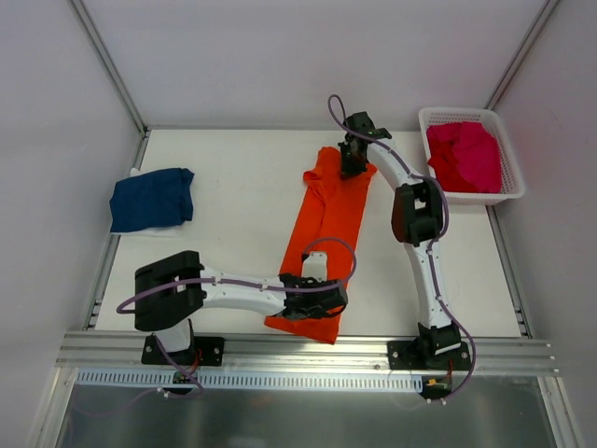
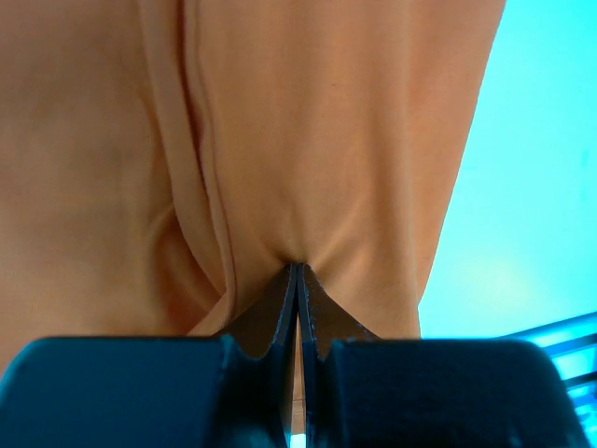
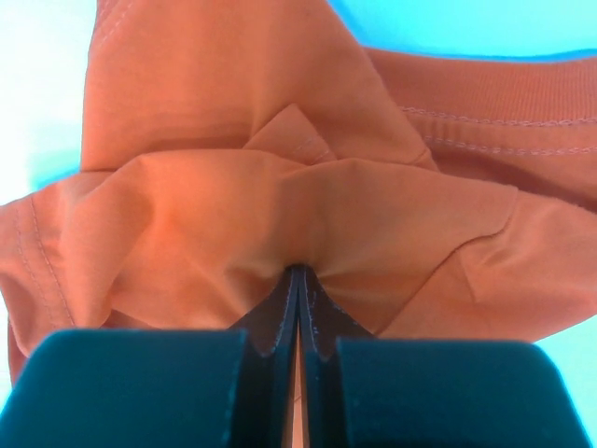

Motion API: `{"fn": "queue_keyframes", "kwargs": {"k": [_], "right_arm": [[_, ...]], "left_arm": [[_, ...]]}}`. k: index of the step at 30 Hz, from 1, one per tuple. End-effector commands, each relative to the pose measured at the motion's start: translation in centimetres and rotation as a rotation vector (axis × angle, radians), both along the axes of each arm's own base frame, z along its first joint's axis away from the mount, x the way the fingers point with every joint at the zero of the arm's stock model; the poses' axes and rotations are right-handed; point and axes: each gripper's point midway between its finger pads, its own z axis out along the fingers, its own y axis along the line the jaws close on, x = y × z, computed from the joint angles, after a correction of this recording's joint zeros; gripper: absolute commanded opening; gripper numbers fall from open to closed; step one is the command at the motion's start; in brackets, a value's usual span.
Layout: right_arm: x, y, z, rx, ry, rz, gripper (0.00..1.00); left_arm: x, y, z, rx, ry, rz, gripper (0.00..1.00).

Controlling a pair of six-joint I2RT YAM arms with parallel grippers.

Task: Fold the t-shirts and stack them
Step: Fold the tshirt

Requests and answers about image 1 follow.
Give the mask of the orange t shirt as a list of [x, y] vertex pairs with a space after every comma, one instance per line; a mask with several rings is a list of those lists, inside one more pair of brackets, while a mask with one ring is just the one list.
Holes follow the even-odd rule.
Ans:
[[280, 273], [299, 275], [302, 255], [323, 251], [327, 255], [327, 277], [343, 279], [353, 267], [368, 190], [377, 169], [369, 164], [353, 178], [340, 174], [340, 151], [322, 147], [314, 167], [303, 174], [306, 186]]

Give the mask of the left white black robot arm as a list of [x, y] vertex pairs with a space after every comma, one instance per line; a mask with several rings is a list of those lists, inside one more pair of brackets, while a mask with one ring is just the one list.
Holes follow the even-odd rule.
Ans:
[[344, 284], [282, 273], [259, 279], [215, 271], [196, 251], [183, 251], [137, 269], [134, 274], [134, 327], [163, 333], [199, 310], [231, 309], [290, 321], [322, 320], [348, 304]]

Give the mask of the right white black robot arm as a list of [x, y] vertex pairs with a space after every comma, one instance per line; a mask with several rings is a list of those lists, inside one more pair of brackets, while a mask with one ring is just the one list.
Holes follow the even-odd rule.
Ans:
[[357, 177], [370, 164], [394, 192], [391, 228], [410, 258], [419, 297], [419, 335], [400, 355], [428, 369], [438, 369], [462, 343], [450, 311], [439, 261], [439, 240], [446, 233], [445, 195], [437, 181], [422, 175], [396, 151], [392, 135], [374, 125], [366, 112], [342, 120], [340, 169]]

